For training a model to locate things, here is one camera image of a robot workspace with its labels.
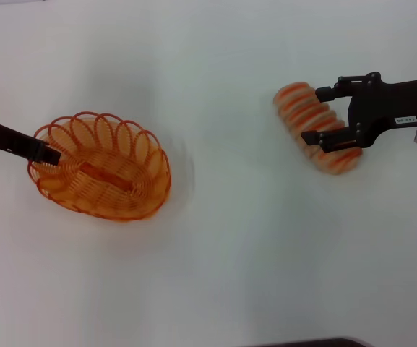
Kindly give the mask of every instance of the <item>orange wire basket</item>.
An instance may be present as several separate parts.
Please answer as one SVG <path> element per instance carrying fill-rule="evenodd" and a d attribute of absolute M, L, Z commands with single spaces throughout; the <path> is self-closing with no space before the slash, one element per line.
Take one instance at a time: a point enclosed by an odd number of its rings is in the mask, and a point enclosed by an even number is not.
<path fill-rule="evenodd" d="M 57 166 L 28 163 L 40 193 L 60 206 L 125 222 L 151 217 L 168 199 L 168 157 L 133 121 L 82 112 L 55 119 L 34 137 L 61 152 Z"/>

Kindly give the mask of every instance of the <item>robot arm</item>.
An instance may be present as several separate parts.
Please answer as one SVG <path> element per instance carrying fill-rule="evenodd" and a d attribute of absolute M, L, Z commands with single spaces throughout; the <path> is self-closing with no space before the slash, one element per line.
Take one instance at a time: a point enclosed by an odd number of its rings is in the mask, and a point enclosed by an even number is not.
<path fill-rule="evenodd" d="M 302 132 L 307 145 L 320 145 L 325 153 L 366 148 L 390 129 L 417 127 L 417 81 L 387 84 L 378 72 L 339 77 L 332 87 L 316 89 L 321 102 L 351 97 L 348 126 L 329 132 Z M 417 143 L 417 132 L 414 141 Z"/>

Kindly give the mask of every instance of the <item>white tabletop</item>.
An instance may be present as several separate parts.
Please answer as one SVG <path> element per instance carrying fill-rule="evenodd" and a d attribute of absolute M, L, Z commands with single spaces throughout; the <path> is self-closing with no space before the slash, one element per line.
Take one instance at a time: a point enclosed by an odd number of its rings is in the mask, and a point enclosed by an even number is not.
<path fill-rule="evenodd" d="M 174 176 L 155 219 L 117 224 L 42 198 L 0 151 L 0 346 L 417 346 L 414 130 L 333 177 L 272 107 L 288 83 L 372 71 L 417 80 L 417 1 L 0 6 L 0 123 L 134 119 Z"/>

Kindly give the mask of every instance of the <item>label sticker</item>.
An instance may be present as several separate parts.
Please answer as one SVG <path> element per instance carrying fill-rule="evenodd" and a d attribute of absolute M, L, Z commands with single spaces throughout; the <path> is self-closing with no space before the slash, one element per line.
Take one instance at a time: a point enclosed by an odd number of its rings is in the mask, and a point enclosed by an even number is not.
<path fill-rule="evenodd" d="M 396 124 L 417 123 L 416 116 L 395 118 Z"/>

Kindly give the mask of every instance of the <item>white table surface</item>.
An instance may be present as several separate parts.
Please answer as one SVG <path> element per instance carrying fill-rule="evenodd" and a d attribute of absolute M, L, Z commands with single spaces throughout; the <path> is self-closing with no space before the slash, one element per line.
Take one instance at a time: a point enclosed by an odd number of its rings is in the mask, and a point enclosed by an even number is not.
<path fill-rule="evenodd" d="M 0 123 L 134 119 L 171 139 L 175 179 L 154 220 L 117 224 L 45 200 L 0 152 L 0 346 L 417 346 L 414 130 L 326 176 L 271 105 L 372 71 L 417 79 L 417 1 L 0 6 Z"/>

